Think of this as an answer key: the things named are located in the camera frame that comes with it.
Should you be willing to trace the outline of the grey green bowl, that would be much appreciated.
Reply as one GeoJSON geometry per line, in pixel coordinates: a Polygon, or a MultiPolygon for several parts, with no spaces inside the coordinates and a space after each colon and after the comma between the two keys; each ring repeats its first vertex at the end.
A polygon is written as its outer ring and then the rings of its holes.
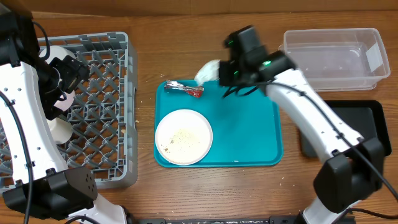
{"type": "Polygon", "coordinates": [[[50,46],[50,55],[49,58],[46,60],[48,64],[52,62],[53,59],[58,58],[63,60],[66,56],[71,56],[73,59],[76,59],[76,56],[68,49],[65,49],[61,46],[51,45],[50,46]]]}

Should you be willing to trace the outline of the white napkin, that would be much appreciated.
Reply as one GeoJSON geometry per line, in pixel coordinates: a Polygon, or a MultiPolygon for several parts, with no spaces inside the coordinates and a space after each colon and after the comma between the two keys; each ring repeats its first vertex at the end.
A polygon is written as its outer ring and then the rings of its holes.
{"type": "Polygon", "coordinates": [[[198,86],[204,83],[219,79],[220,60],[210,60],[195,75],[194,80],[198,86]]]}

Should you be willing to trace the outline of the white cup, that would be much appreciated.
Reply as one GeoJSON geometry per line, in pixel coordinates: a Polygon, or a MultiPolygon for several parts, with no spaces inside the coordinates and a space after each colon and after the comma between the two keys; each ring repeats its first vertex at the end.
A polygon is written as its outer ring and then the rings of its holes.
{"type": "Polygon", "coordinates": [[[72,136],[72,125],[60,118],[47,120],[51,135],[56,144],[65,144],[72,136]]]}

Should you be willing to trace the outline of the red silver snack wrapper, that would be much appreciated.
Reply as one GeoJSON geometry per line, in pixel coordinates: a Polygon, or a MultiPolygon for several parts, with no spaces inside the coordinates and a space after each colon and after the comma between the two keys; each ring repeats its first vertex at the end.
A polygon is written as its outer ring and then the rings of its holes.
{"type": "Polygon", "coordinates": [[[195,98],[200,98],[204,92],[204,88],[202,86],[188,86],[173,80],[167,80],[165,82],[164,90],[183,91],[195,98]]]}

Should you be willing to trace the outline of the large white dinner plate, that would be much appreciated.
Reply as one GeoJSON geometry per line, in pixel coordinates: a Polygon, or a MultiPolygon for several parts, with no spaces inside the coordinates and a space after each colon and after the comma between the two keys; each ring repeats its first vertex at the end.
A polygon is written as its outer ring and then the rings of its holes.
{"type": "Polygon", "coordinates": [[[181,109],[163,117],[155,130],[155,152],[167,162],[189,166],[202,160],[213,143],[213,130],[200,113],[181,109]]]}

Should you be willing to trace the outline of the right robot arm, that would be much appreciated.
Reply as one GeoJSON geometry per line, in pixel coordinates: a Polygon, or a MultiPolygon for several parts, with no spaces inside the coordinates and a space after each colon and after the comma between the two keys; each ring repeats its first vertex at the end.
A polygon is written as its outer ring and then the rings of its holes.
{"type": "Polygon", "coordinates": [[[314,148],[322,164],[313,181],[317,196],[296,223],[337,223],[382,185],[397,195],[382,174],[386,154],[380,140],[365,139],[348,126],[283,52],[261,53],[255,59],[231,53],[229,61],[220,62],[218,76],[219,84],[228,87],[226,96],[243,88],[261,90],[290,116],[314,148]]]}

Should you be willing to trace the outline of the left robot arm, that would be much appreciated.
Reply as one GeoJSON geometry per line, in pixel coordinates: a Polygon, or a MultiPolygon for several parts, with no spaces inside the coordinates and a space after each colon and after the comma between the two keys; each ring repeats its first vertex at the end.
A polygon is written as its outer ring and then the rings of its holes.
{"type": "Polygon", "coordinates": [[[70,169],[57,148],[49,121],[72,105],[90,71],[62,47],[41,54],[38,27],[31,16],[1,15],[1,124],[16,185],[3,193],[4,203],[25,219],[133,223],[124,207],[98,193],[89,169],[70,169]]]}

